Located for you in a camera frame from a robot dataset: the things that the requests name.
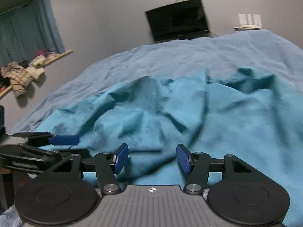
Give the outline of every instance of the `metal screw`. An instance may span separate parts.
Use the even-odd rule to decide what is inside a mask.
[[[192,184],[188,184],[186,186],[186,189],[190,192],[197,192],[201,190],[201,186],[199,184],[192,183]]]
[[[116,184],[113,184],[113,183],[110,183],[110,184],[107,184],[103,187],[103,189],[106,191],[106,192],[114,192],[116,190],[118,190],[118,186]]]

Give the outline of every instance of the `window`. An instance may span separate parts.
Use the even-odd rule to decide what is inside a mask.
[[[65,51],[50,0],[0,0],[0,66],[31,61],[40,49]]]

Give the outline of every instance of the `blue cloth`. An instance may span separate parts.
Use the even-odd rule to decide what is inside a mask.
[[[21,225],[22,221],[14,205],[0,215],[0,226],[2,227],[19,227]]]
[[[222,78],[231,76],[238,67],[251,66],[275,74],[303,92],[302,62],[300,48],[267,30],[144,45],[91,65],[48,95],[11,133],[34,131],[60,107],[76,104],[118,82],[149,75],[177,79],[208,68],[212,77]]]
[[[178,143],[214,158],[235,154],[288,191],[284,224],[299,226],[302,106],[302,97],[275,75],[242,67],[229,79],[211,79],[203,71],[177,80],[149,76],[119,83],[59,108],[36,131],[78,135],[75,148],[87,148],[92,156],[126,142],[130,159],[118,180],[128,184],[183,187],[175,160]],[[211,175],[210,184],[216,181],[218,175]]]

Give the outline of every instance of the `black circular pad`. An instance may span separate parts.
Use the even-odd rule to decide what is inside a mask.
[[[268,226],[283,220],[290,199],[286,190],[275,182],[250,184],[222,180],[210,188],[207,203],[229,222]]]
[[[234,197],[245,205],[260,205],[268,200],[265,189],[256,185],[242,185],[234,190]]]
[[[15,195],[20,218],[39,226],[65,225],[82,219],[99,196],[87,182],[30,182]]]

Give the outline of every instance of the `logo on plate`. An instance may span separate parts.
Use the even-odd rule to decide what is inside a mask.
[[[155,193],[157,191],[157,189],[152,187],[152,188],[148,189],[148,191],[151,192],[151,193]]]

